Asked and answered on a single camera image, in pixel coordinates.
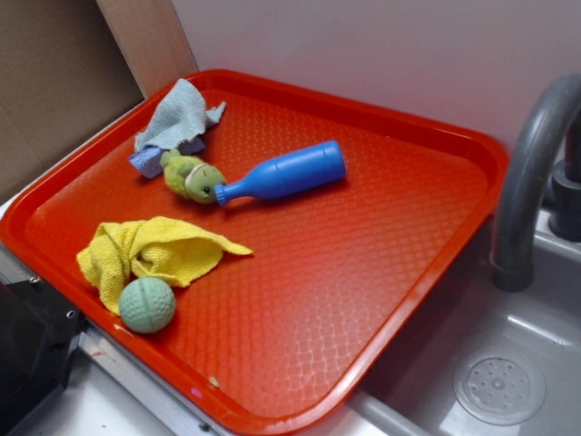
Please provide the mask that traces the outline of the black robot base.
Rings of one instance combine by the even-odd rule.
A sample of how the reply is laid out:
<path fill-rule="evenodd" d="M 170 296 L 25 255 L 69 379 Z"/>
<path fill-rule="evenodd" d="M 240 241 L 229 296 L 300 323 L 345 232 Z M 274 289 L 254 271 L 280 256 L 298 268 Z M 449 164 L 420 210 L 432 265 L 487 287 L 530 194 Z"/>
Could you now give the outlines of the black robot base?
<path fill-rule="evenodd" d="M 1 285 L 1 433 L 13 435 L 67 388 L 81 311 L 39 277 Z"/>

